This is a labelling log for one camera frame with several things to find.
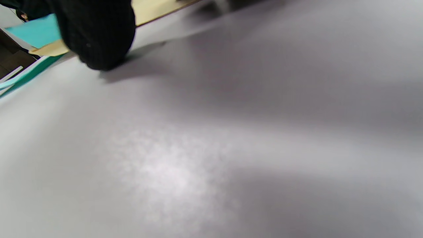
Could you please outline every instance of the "paper sheet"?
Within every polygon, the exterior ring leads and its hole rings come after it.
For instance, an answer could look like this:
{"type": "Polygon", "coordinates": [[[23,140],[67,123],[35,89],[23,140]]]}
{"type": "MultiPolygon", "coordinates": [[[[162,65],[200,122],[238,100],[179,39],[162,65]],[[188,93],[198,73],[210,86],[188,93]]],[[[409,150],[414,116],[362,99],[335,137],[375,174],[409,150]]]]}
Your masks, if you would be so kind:
{"type": "Polygon", "coordinates": [[[41,48],[61,38],[54,14],[6,30],[35,48],[41,48]]]}

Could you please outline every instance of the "gray surface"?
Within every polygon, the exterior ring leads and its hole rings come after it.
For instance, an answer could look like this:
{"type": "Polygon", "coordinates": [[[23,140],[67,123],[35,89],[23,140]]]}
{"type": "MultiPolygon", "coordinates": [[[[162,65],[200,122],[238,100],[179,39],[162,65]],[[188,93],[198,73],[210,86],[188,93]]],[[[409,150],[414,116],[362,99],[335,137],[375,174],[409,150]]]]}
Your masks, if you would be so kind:
{"type": "Polygon", "coordinates": [[[422,237],[422,4],[179,14],[56,65],[0,100],[1,237],[422,237]]]}

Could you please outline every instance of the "teal paper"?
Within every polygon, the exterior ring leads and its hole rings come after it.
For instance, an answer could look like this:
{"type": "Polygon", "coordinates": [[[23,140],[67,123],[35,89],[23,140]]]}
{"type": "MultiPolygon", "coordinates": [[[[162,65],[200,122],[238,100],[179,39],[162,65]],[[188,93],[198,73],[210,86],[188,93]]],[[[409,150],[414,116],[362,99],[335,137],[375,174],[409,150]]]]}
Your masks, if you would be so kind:
{"type": "Polygon", "coordinates": [[[8,81],[4,83],[0,83],[0,89],[4,89],[7,87],[10,87],[4,94],[0,95],[0,98],[6,96],[7,94],[11,93],[12,91],[20,88],[27,82],[31,81],[35,76],[43,72],[48,66],[52,65],[54,62],[56,62],[58,59],[60,59],[62,55],[55,56],[55,57],[44,57],[39,59],[40,62],[29,70],[28,72],[21,72],[15,77],[9,79],[8,81]]]}
{"type": "Polygon", "coordinates": [[[7,31],[35,48],[41,48],[61,38],[55,14],[7,28],[7,31]]]}

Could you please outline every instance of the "beige paper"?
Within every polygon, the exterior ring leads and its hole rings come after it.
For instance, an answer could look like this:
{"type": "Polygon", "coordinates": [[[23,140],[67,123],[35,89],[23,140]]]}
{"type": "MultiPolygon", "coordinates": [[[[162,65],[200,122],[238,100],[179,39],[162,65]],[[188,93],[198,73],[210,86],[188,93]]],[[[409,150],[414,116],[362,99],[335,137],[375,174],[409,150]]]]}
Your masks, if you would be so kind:
{"type": "MultiPolygon", "coordinates": [[[[132,0],[135,24],[137,26],[145,25],[198,1],[200,0],[132,0]]],[[[30,50],[30,54],[39,56],[58,56],[67,52],[69,52],[69,49],[62,40],[55,41],[39,49],[33,48],[30,50]]]]}

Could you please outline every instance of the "black fabric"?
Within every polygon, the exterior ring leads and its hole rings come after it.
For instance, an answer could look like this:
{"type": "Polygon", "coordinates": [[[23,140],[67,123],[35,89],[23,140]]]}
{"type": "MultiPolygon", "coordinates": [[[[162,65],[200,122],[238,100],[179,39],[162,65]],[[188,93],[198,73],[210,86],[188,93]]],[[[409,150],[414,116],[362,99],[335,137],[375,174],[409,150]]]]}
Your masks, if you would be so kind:
{"type": "Polygon", "coordinates": [[[0,0],[26,14],[52,11],[68,48],[88,67],[109,70],[121,63],[135,36],[131,0],[0,0]]]}
{"type": "Polygon", "coordinates": [[[45,17],[52,13],[45,0],[0,0],[0,4],[25,12],[29,20],[45,17]]]}

